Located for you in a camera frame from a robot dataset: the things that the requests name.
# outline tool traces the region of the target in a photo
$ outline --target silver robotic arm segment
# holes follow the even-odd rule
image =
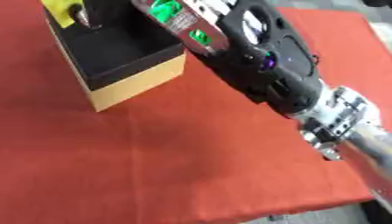
[[[318,103],[293,115],[304,139],[326,158],[347,161],[392,213],[392,134],[379,109],[347,87],[324,90]]]
[[[392,213],[392,134],[373,124],[359,123],[336,149]]]

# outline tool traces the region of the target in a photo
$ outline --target red tablecloth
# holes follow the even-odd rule
[[[193,56],[182,77],[96,114],[39,3],[2,4],[0,223],[232,223],[370,199],[344,162]],[[391,127],[392,59],[365,20],[283,12],[325,80],[361,91]]]

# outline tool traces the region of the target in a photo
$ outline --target yellow object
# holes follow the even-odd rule
[[[68,14],[68,8],[73,4],[83,5],[83,0],[41,0],[62,28],[74,24],[74,20]]]

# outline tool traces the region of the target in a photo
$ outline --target tan box base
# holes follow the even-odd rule
[[[68,57],[67,51],[60,43],[53,28],[49,25],[53,36],[55,37],[59,49],[63,52],[64,57],[73,69],[73,72],[82,85],[87,97],[94,106],[95,111],[99,112],[107,109],[119,102],[123,102],[135,95],[154,88],[162,83],[165,83],[177,76],[180,76],[184,71],[184,64],[186,62],[186,55],[182,54],[174,59],[167,60],[157,66],[151,67],[140,73],[133,74],[130,77],[119,80],[106,87],[91,91],[81,78],[79,71],[74,66],[74,63]]]

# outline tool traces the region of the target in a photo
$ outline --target gray floor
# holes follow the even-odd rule
[[[300,9],[358,11],[374,28],[380,40],[392,51],[392,9],[371,8],[360,0],[269,0],[276,6]],[[266,217],[247,224],[369,224],[360,206],[341,206],[333,209],[281,217]]]
[[[340,206],[333,209],[267,217],[246,224],[369,224],[358,205]]]

